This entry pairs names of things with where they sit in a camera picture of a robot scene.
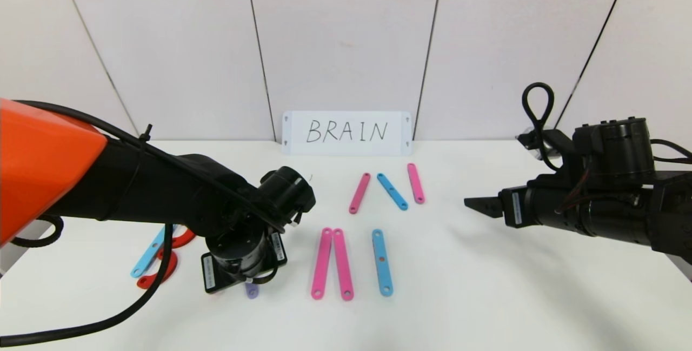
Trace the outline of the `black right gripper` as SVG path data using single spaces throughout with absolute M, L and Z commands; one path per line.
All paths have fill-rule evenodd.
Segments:
M 505 224 L 511 228 L 547 226 L 578 232 L 575 210 L 556 212 L 567 193 L 564 189 L 524 186 L 502 189 L 499 197 L 465 198 L 464 205 L 491 218 L 503 218 L 504 212 Z

